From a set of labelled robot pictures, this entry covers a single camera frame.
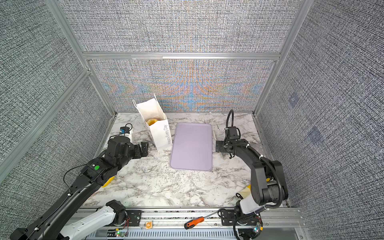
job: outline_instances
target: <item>screwdriver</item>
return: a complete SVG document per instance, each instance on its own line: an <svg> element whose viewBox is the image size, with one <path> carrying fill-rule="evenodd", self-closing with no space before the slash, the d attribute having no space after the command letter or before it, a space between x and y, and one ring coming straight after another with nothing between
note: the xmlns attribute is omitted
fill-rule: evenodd
<svg viewBox="0 0 384 240"><path fill-rule="evenodd" d="M218 211L212 213L212 214L209 214L208 216L205 216L205 217L199 217L199 218L196 218L196 219L192 219L191 221L189 222L186 222L184 224L184 228L185 229L190 229L190 228L193 228L194 226L196 226L197 224L201 223L201 222L204 222L204 218L207 218L207 217L210 217L214 214L218 213Z"/></svg>

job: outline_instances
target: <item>lavender rectangular tray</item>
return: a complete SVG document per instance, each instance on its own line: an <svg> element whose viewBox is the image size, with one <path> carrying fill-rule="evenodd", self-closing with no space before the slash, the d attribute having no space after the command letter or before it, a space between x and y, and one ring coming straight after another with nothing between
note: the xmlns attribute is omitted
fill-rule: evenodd
<svg viewBox="0 0 384 240"><path fill-rule="evenodd" d="M212 126L179 122L175 130L170 167L210 171L212 169Z"/></svg>

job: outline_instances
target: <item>orange screwdriver handle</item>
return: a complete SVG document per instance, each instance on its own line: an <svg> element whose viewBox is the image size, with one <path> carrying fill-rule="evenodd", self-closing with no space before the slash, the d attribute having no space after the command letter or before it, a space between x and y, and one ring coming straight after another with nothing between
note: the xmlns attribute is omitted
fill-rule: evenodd
<svg viewBox="0 0 384 240"><path fill-rule="evenodd" d="M193 228L194 226L196 226L197 224L201 223L201 222L204 222L204 217L199 217L199 218L196 218L196 219L192 219L191 221L189 222L186 222L184 224L184 228L185 229L190 229L190 228Z"/></svg>

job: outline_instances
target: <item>textured wall panel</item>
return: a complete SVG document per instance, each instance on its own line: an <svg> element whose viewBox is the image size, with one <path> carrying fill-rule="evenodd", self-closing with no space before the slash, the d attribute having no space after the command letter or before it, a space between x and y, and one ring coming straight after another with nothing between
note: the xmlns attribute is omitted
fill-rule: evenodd
<svg viewBox="0 0 384 240"><path fill-rule="evenodd" d="M383 239L384 5L315 1L259 115L312 239Z"/></svg>
<svg viewBox="0 0 384 240"><path fill-rule="evenodd" d="M83 69L44 1L0 1L0 161Z"/></svg>
<svg viewBox="0 0 384 240"><path fill-rule="evenodd" d="M0 238L25 227L61 196L64 173L91 160L110 115L87 78L0 185ZM71 183L79 169L69 172Z"/></svg>
<svg viewBox="0 0 384 240"><path fill-rule="evenodd" d="M119 112L156 94L164 111L252 111L273 61L92 60Z"/></svg>
<svg viewBox="0 0 384 240"><path fill-rule="evenodd" d="M301 1L59 2L85 51L280 52Z"/></svg>

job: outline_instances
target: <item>marble tabletop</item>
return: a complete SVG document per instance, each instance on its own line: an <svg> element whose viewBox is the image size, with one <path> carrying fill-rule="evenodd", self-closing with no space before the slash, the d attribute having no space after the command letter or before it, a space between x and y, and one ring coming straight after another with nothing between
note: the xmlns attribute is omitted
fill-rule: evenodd
<svg viewBox="0 0 384 240"><path fill-rule="evenodd" d="M121 126L133 125L133 142L149 142L149 154L131 160L115 179L100 188L84 206L102 206L113 199L125 206L226 207L238 200L235 194L250 184L250 169L238 157L229 159L215 152L215 141L225 136L227 114L167 113L174 140L179 122L208 123L213 129L213 168L211 171L176 170L169 165L171 150L158 152L138 113L119 113L109 136L116 135ZM257 151L264 153L250 113L235 113L234 126Z"/></svg>

